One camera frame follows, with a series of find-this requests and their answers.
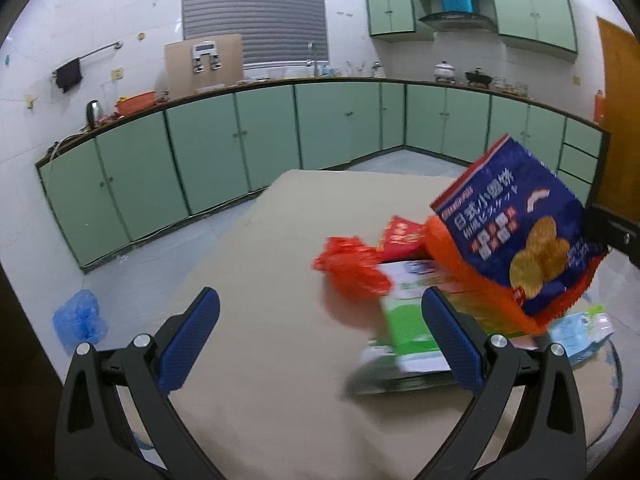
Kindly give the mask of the blue milk carton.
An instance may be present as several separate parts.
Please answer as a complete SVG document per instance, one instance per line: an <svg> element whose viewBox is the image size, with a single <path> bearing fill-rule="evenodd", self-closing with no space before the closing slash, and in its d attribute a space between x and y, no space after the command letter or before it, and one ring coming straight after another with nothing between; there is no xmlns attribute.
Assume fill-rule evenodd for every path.
<svg viewBox="0 0 640 480"><path fill-rule="evenodd" d="M614 326L602 304L566 314L548 325L554 344L560 344L571 366L594 356L614 334Z"/></svg>

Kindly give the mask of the blue biscuit snack bag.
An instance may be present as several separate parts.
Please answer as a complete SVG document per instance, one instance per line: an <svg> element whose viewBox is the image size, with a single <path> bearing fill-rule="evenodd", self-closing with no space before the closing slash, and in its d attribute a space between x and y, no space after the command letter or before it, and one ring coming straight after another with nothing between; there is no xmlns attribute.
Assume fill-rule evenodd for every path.
<svg viewBox="0 0 640 480"><path fill-rule="evenodd" d="M582 202L507 134L431 208L427 253L484 315L529 335L573 307L608 253L587 236Z"/></svg>

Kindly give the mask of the green white salt bag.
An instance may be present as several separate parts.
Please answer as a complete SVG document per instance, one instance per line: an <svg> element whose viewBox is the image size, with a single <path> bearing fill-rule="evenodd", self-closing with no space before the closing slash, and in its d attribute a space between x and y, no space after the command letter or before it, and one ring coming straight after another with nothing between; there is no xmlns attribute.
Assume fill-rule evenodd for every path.
<svg viewBox="0 0 640 480"><path fill-rule="evenodd" d="M439 287L458 310L474 316L486 333L503 333L518 348L536 348L532 337L485 316L474 292L464 290L434 261L395 261L378 268L392 288L380 299L382 328L361 352L358 367L346 379L348 396L418 391L456 382L422 316L421 298L430 286Z"/></svg>

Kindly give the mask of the red plastic bag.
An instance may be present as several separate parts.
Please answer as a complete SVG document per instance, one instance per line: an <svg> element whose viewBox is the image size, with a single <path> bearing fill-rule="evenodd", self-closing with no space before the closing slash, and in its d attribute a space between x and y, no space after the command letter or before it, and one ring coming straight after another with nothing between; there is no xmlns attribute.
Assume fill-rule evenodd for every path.
<svg viewBox="0 0 640 480"><path fill-rule="evenodd" d="M343 297L364 301L386 296L392 289L392 282L378 268L381 263L382 254L358 236L331 236L312 267L326 274Z"/></svg>

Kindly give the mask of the orange bottle on counter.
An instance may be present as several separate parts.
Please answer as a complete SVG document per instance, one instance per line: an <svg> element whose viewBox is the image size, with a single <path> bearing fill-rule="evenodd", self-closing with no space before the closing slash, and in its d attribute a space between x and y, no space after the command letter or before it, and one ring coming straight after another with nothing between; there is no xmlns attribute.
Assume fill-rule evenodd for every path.
<svg viewBox="0 0 640 480"><path fill-rule="evenodd" d="M601 125L605 116L605 95L602 90L598 90L594 95L593 121Z"/></svg>

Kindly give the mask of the wooden door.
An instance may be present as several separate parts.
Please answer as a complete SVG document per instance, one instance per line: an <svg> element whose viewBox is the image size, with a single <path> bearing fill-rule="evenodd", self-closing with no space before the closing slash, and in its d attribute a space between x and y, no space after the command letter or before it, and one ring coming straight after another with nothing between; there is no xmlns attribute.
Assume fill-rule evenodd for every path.
<svg viewBox="0 0 640 480"><path fill-rule="evenodd" d="M610 134L597 202L618 216L639 221L639 41L598 19L604 59L604 117Z"/></svg>

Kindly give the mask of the black wok pan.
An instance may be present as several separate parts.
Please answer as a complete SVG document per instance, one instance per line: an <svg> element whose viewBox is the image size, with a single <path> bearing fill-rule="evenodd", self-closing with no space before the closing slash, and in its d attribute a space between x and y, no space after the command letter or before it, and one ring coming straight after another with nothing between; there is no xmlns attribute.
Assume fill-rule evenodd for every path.
<svg viewBox="0 0 640 480"><path fill-rule="evenodd" d="M470 86L489 89L494 81L493 76L485 74L479 67L464 73L465 79Z"/></svg>

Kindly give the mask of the red paper cup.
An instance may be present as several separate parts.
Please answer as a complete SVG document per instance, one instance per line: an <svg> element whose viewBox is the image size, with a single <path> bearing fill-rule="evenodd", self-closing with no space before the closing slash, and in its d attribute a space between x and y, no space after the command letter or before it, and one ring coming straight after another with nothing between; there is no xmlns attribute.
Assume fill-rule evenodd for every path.
<svg viewBox="0 0 640 480"><path fill-rule="evenodd" d="M378 255L382 263L426 259L424 225L393 216L378 242Z"/></svg>

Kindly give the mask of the white cooking pot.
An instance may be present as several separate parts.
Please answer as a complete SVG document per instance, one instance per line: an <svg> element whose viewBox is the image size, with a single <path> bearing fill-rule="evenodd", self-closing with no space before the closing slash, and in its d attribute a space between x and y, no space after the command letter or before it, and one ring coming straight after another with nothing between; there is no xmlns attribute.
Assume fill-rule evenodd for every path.
<svg viewBox="0 0 640 480"><path fill-rule="evenodd" d="M436 82L453 84L456 81L456 69L446 61L439 62L434 67L434 78Z"/></svg>

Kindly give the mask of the range hood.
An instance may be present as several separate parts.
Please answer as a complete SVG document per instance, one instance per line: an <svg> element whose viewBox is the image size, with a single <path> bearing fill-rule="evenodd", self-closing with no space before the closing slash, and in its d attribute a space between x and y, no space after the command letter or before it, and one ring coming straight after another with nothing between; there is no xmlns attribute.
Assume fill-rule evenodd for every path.
<svg viewBox="0 0 640 480"><path fill-rule="evenodd" d="M455 32L456 30L498 32L497 25L488 16L470 12L432 13L420 18L420 22L430 26L435 32Z"/></svg>

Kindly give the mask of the steel electric kettle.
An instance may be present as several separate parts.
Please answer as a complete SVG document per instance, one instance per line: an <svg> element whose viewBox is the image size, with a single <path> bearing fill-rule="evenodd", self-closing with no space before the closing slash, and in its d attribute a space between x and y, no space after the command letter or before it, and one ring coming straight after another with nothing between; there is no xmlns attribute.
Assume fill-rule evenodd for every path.
<svg viewBox="0 0 640 480"><path fill-rule="evenodd" d="M104 113L101 103L98 100L91 100L86 105L86 119L90 130L101 125Z"/></svg>

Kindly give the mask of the orange plastic basin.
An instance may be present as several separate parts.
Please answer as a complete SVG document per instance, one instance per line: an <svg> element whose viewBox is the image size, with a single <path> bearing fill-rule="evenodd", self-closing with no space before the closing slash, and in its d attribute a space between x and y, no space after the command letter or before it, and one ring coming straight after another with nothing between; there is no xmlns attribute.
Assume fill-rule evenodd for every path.
<svg viewBox="0 0 640 480"><path fill-rule="evenodd" d="M120 98L116 103L117 113L122 117L147 110L155 105L155 92L147 91L129 98Z"/></svg>

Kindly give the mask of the sink faucet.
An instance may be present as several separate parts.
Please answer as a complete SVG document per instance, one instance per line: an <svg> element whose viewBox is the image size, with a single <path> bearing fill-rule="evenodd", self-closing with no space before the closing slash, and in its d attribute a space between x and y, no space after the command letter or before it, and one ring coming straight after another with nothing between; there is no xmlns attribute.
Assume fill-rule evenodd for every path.
<svg viewBox="0 0 640 480"><path fill-rule="evenodd" d="M307 66L310 68L311 77L317 78L319 76L318 49L313 41L307 44L307 54Z"/></svg>

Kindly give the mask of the cardboard box with label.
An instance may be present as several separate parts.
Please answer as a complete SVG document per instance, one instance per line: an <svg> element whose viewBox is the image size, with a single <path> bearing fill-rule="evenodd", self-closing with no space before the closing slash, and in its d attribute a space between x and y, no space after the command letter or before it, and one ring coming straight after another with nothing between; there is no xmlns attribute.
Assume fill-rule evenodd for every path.
<svg viewBox="0 0 640 480"><path fill-rule="evenodd" d="M240 34L183 40L164 47L168 96L181 99L244 79Z"/></svg>

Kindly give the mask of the dark towel on rail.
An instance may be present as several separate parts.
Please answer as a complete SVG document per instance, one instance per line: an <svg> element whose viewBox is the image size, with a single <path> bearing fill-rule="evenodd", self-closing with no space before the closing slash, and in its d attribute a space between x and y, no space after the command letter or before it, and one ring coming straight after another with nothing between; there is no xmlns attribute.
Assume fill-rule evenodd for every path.
<svg viewBox="0 0 640 480"><path fill-rule="evenodd" d="M82 81L80 58L73 58L54 71L56 86L64 93L69 92Z"/></svg>

